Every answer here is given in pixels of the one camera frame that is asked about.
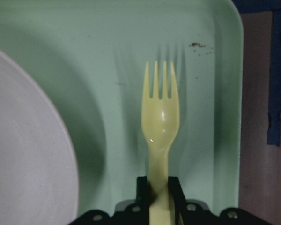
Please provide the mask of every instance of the tray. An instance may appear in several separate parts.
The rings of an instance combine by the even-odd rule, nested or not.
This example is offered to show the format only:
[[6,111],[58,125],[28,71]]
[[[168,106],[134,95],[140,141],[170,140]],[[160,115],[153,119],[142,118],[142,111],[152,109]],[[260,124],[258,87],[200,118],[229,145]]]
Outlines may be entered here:
[[0,1],[0,49],[40,84],[69,130],[79,214],[112,214],[147,174],[147,60],[176,65],[181,126],[170,175],[214,213],[237,206],[243,30],[229,0]]

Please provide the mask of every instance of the white plate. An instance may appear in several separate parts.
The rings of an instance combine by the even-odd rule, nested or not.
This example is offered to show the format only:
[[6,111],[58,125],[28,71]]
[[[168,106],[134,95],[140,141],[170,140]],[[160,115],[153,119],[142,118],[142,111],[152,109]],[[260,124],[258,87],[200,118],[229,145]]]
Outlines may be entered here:
[[64,225],[77,206],[67,130],[41,88],[0,51],[0,225]]

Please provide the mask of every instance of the plate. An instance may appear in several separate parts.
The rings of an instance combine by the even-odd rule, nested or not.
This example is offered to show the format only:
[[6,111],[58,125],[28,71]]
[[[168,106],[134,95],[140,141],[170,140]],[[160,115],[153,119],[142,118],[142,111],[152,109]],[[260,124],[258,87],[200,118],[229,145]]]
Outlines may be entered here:
[[0,51],[0,224],[64,225],[77,206],[66,127],[35,81]]
[[147,60],[176,66],[181,126],[170,175],[214,213],[238,205],[243,30],[231,1],[0,1],[0,48],[65,121],[79,214],[112,214],[148,173],[140,123]]

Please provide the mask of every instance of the plastic fork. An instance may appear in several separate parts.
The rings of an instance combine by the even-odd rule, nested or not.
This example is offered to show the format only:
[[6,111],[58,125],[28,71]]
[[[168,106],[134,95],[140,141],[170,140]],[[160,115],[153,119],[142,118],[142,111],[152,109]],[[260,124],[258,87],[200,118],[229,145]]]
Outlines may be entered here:
[[156,61],[151,97],[149,63],[146,63],[141,128],[149,147],[150,225],[173,224],[169,208],[168,153],[179,129],[179,97],[173,62],[170,63],[170,95],[167,73],[167,62],[165,61],[163,63],[162,94],[159,96],[159,72]]

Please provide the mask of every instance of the screw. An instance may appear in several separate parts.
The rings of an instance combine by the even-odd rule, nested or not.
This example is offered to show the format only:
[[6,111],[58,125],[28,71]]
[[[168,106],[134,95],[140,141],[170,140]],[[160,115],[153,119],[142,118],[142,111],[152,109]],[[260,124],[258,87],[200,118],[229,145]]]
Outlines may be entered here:
[[95,215],[95,216],[93,217],[93,220],[94,220],[94,221],[100,221],[100,220],[102,220],[102,219],[103,219],[103,216],[100,215],[100,214],[97,214],[97,215]]
[[141,208],[138,205],[136,205],[136,206],[133,206],[133,208],[131,210],[132,210],[132,212],[139,212],[141,210]]
[[186,208],[187,208],[188,211],[194,212],[197,209],[197,206],[195,204],[190,203],[186,206]]
[[227,215],[231,219],[238,219],[238,214],[235,211],[230,211]]

